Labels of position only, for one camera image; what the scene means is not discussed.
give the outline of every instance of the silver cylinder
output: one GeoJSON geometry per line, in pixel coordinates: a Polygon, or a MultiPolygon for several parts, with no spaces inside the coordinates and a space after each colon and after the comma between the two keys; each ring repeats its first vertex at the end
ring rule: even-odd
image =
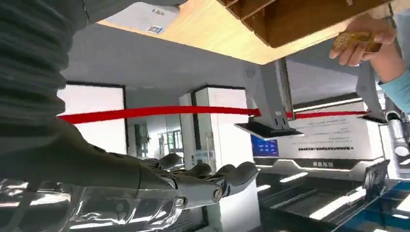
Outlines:
{"type": "Polygon", "coordinates": [[[407,156],[410,154],[409,144],[403,131],[403,123],[399,119],[389,121],[389,130],[393,139],[395,153],[398,156],[407,156]]]}

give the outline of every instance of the red stripe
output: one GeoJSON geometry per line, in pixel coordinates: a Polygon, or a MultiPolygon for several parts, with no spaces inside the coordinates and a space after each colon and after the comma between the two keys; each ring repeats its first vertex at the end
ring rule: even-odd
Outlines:
{"type": "MultiPolygon", "coordinates": [[[[296,114],[297,119],[314,118],[324,116],[345,116],[345,115],[364,115],[365,111],[342,111],[342,112],[322,112],[322,113],[306,113],[296,114]]],[[[72,124],[107,121],[121,118],[144,117],[153,115],[170,115],[170,114],[232,114],[232,115],[248,115],[260,116],[258,109],[240,109],[229,107],[215,106],[162,106],[149,107],[141,109],[114,110],[104,112],[94,112],[76,115],[60,116],[61,119],[72,124]]]]}

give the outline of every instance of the white display panel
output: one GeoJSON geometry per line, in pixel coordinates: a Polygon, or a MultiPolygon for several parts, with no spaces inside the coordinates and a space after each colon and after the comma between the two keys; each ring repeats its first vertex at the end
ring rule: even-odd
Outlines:
{"type": "MultiPolygon", "coordinates": [[[[358,102],[307,113],[364,110],[364,104],[358,102]]],[[[278,138],[279,157],[374,160],[383,156],[378,124],[357,117],[327,116],[290,121],[289,125],[305,136],[278,138]]]]}
{"type": "MultiPolygon", "coordinates": [[[[123,110],[124,94],[120,87],[67,85],[58,92],[65,101],[62,115],[123,110]]],[[[124,119],[77,124],[76,127],[89,142],[107,152],[127,153],[124,119]]]]}

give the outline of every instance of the qr code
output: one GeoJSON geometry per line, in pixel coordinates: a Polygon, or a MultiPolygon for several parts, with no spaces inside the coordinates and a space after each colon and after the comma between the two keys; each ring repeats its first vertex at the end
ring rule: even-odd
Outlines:
{"type": "Polygon", "coordinates": [[[151,26],[151,27],[148,28],[147,31],[148,31],[148,32],[155,33],[155,34],[159,34],[159,33],[162,31],[162,28],[161,28],[161,27],[157,27],[157,26],[151,26]]]}

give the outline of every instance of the signboard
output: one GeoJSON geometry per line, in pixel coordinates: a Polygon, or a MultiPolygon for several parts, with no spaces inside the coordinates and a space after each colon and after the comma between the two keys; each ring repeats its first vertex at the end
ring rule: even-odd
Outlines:
{"type": "MultiPolygon", "coordinates": [[[[311,112],[363,110],[359,102],[311,112]]],[[[281,158],[374,160],[383,155],[378,124],[357,116],[298,119],[289,125],[305,136],[279,137],[281,158]]]]}

